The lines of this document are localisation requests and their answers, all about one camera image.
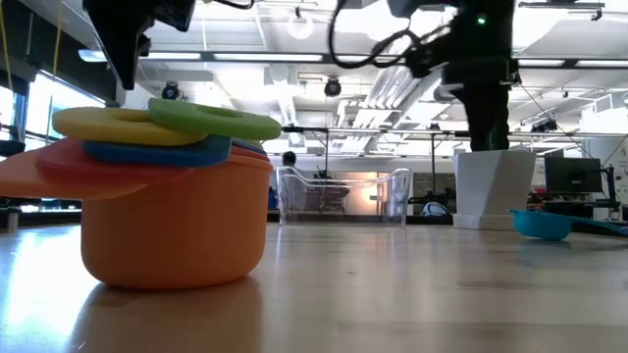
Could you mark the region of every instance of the security camera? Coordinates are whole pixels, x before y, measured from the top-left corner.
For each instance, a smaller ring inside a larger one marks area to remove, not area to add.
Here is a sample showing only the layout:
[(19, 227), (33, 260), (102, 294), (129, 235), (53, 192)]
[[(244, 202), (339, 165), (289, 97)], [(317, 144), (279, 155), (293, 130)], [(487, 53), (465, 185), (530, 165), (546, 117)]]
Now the security camera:
[(174, 81), (166, 82), (166, 87), (161, 91), (161, 97), (164, 99), (177, 100), (180, 95), (179, 83)]
[(329, 77), (325, 85), (325, 95), (328, 97), (338, 97), (342, 92), (342, 86), (337, 77)]

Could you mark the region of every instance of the green ring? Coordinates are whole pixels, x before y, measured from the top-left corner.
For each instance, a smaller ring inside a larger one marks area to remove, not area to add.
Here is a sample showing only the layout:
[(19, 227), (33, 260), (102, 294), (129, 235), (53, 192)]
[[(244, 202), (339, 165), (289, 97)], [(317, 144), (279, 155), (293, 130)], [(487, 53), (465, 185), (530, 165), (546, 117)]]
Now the green ring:
[(173, 100), (151, 98), (148, 116), (164, 127), (242, 139), (274, 139), (282, 133), (281, 124), (270, 117)]

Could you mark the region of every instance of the yellow ring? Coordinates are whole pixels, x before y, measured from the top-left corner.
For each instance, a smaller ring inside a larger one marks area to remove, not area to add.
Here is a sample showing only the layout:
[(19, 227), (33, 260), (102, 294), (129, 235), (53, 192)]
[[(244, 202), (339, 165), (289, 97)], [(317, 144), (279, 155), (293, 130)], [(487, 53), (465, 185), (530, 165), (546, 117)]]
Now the yellow ring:
[(151, 122), (148, 112), (118, 108), (72, 108), (52, 117), (59, 133), (83, 140), (180, 146), (199, 142), (207, 133), (184, 132)]

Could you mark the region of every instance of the yellow rope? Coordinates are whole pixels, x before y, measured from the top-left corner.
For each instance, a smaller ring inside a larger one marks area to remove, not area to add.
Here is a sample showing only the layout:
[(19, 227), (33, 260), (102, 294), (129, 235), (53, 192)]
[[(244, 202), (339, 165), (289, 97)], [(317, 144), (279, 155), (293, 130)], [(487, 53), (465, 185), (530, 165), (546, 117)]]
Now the yellow rope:
[[(2, 32), (2, 47), (4, 48), (4, 62), (7, 66), (7, 76), (9, 77), (9, 90), (13, 93), (13, 76), (11, 75), (11, 63), (9, 62), (9, 45), (7, 44), (7, 31), (4, 28), (4, 12), (2, 11), (2, 2), (0, 1), (0, 31)], [(13, 106), (11, 111), (15, 111), (15, 99), (13, 100)]]
[(59, 44), (61, 43), (61, 24), (63, 23), (63, 0), (59, 0), (59, 19), (57, 20), (57, 43), (55, 44), (55, 60), (52, 66), (52, 79), (57, 77), (57, 65), (59, 64)]
[[(55, 57), (52, 64), (52, 82), (57, 82), (57, 67), (59, 65), (59, 46), (61, 44), (61, 24), (63, 23), (63, 0), (59, 0), (59, 17), (57, 19), (57, 43), (55, 44)], [(48, 124), (46, 126), (46, 145), (50, 140), (50, 121), (52, 120), (52, 103), (54, 100), (54, 90), (50, 93), (50, 111), (48, 112)]]

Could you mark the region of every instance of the cable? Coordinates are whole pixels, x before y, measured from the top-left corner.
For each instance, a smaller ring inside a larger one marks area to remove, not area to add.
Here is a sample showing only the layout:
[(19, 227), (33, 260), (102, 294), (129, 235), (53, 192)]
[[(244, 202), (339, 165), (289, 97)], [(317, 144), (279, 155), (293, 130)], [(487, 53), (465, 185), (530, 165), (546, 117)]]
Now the cable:
[[(553, 120), (553, 118), (551, 117), (551, 115), (545, 110), (543, 109), (543, 107), (541, 106), (541, 104), (539, 104), (539, 102), (537, 102), (537, 100), (532, 96), (532, 94), (530, 94), (530, 92), (526, 89), (526, 87), (524, 87), (523, 84), (519, 83), (519, 85), (521, 86), (521, 88), (528, 94), (528, 96), (530, 97), (530, 99), (532, 99), (532, 101), (534, 102), (534, 104), (537, 105), (537, 107), (539, 107), (539, 109), (541, 110), (541, 112), (543, 112), (543, 114), (545, 114), (548, 118), (550, 118), (551, 120)], [(589, 156), (589, 158), (595, 159), (591, 153), (587, 152), (587, 150), (582, 147), (582, 143), (576, 141), (573, 137), (571, 137), (569, 135), (569, 133), (567, 131), (565, 131), (564, 129), (562, 129), (562, 127), (560, 127), (560, 125), (558, 123), (556, 123), (556, 127), (558, 127), (558, 129), (560, 131), (562, 131), (562, 133), (565, 134), (565, 136), (567, 136), (573, 143), (575, 143), (584, 153), (587, 154), (587, 156)]]
[[(539, 104), (539, 102), (537, 102), (537, 100), (532, 96), (532, 94), (530, 94), (530, 92), (526, 89), (526, 87), (523, 86), (523, 84), (519, 83), (519, 85), (521, 86), (521, 88), (528, 94), (528, 96), (530, 96), (530, 99), (532, 99), (532, 101), (537, 105), (537, 107), (539, 107), (539, 109), (541, 109), (541, 111), (543, 112), (543, 114), (545, 114), (548, 118), (552, 119), (551, 115), (545, 110), (543, 109), (543, 107), (541, 106), (541, 104)], [(558, 123), (556, 123), (556, 127), (558, 127), (558, 129), (560, 129), (567, 137), (569, 137), (569, 139), (575, 143), (576, 145), (578, 145), (578, 147), (580, 147), (580, 149), (587, 154), (587, 156), (589, 156), (589, 158), (592, 159), (596, 159), (594, 156), (591, 155), (591, 153), (587, 152), (587, 150), (582, 147), (582, 144), (578, 141), (576, 141), (575, 139), (573, 139), (573, 137), (569, 136), (567, 134), (567, 132), (562, 129), (562, 127), (560, 127), (560, 125)], [(628, 135), (624, 136), (624, 138), (621, 140), (621, 142), (617, 145), (617, 147), (615, 147), (615, 150), (610, 154), (610, 156), (612, 156), (617, 149), (619, 149), (619, 146), (621, 146), (624, 141), (626, 140), (626, 138), (628, 138)], [(610, 159), (610, 156), (608, 156), (608, 158), (604, 161), (604, 163), (602, 163), (602, 169), (604, 168), (604, 165), (606, 164), (606, 162), (608, 162), (608, 159)], [(604, 195), (604, 197), (606, 199), (608, 199), (608, 196), (606, 195), (606, 193), (604, 192), (604, 190), (602, 190), (602, 194)], [(617, 200), (621, 203), (621, 199), (619, 198), (619, 195), (615, 194), (615, 197), (617, 198)]]
[[(11, 91), (11, 93), (14, 93), (13, 76), (11, 74), (11, 62), (9, 61), (9, 45), (7, 44), (7, 31), (4, 28), (4, 13), (2, 11), (2, 2), (0, 2), (0, 30), (2, 31), (2, 47), (4, 48), (4, 62), (7, 67), (9, 90)], [(15, 99), (13, 100), (12, 111), (15, 111)]]
[(617, 147), (615, 147), (614, 150), (612, 150), (612, 152), (608, 155), (608, 158), (606, 158), (606, 160), (604, 161), (604, 163), (602, 163), (602, 168), (604, 168), (604, 166), (606, 165), (606, 162), (608, 162), (608, 160), (610, 160), (610, 157), (612, 157), (617, 150), (619, 149), (619, 147), (621, 147), (621, 145), (624, 143), (624, 141), (626, 140), (626, 138), (628, 138), (628, 135), (624, 136), (624, 138), (621, 140), (621, 142), (619, 142), (619, 144), (617, 145)]
[(251, 2), (246, 5), (237, 4), (228, 0), (213, 0), (213, 1), (219, 4), (227, 5), (229, 7), (233, 7), (234, 9), (240, 9), (240, 10), (249, 10), (253, 8), (253, 5), (255, 5), (255, 0), (251, 0)]
[[(57, 42), (55, 43), (55, 57), (52, 64), (52, 83), (57, 82), (57, 68), (59, 66), (59, 47), (61, 46), (61, 25), (63, 24), (63, 0), (59, 0), (59, 17), (57, 19)], [(46, 146), (50, 141), (50, 121), (52, 120), (52, 103), (54, 99), (54, 89), (50, 93), (50, 104), (48, 112), (48, 125), (46, 126)]]
[[(364, 66), (367, 65), (373, 65), (376, 68), (379, 69), (385, 69), (385, 68), (389, 68), (393, 65), (396, 65), (397, 63), (399, 63), (403, 58), (406, 57), (406, 55), (412, 51), (412, 50), (417, 50), (420, 46), (421, 46), (421, 42), (423, 40), (425, 40), (426, 38), (434, 35), (435, 33), (441, 31), (443, 28), (447, 27), (448, 25), (440, 25), (439, 27), (437, 27), (436, 29), (430, 31), (429, 33), (424, 34), (423, 36), (419, 37), (416, 34), (414, 34), (411, 30), (410, 30), (410, 23), (408, 23), (408, 27), (406, 29), (402, 29), (399, 30), (395, 33), (393, 33), (391, 36), (389, 36), (388, 38), (378, 42), (374, 47), (373, 50), (371, 52), (371, 54), (366, 57), (363, 60), (360, 60), (358, 62), (355, 63), (347, 63), (347, 62), (342, 62), (337, 54), (336, 54), (336, 50), (334, 49), (334, 38), (335, 38), (335, 34), (336, 34), (336, 19), (338, 18), (338, 15), (340, 13), (340, 11), (342, 10), (342, 8), (344, 8), (344, 6), (346, 5), (347, 0), (339, 0), (338, 5), (336, 6), (336, 9), (334, 10), (334, 14), (332, 15), (332, 20), (330, 21), (330, 26), (329, 26), (329, 30), (327, 32), (327, 43), (328, 43), (328, 47), (329, 47), (329, 51), (330, 51), (330, 56), (332, 57), (332, 61), (334, 62), (334, 64), (336, 64), (338, 67), (342, 68), (342, 69), (347, 69), (347, 70), (351, 70), (351, 69), (359, 69), (362, 68)], [(401, 39), (404, 36), (409, 36), (412, 39), (412, 45), (410, 45), (406, 50), (403, 51), (403, 53), (401, 53), (399, 56), (397, 56), (396, 58), (394, 58), (392, 61), (389, 62), (378, 62), (376, 59), (379, 55), (381, 55), (384, 50), (386, 50), (386, 48), (391, 45), (394, 41)]]

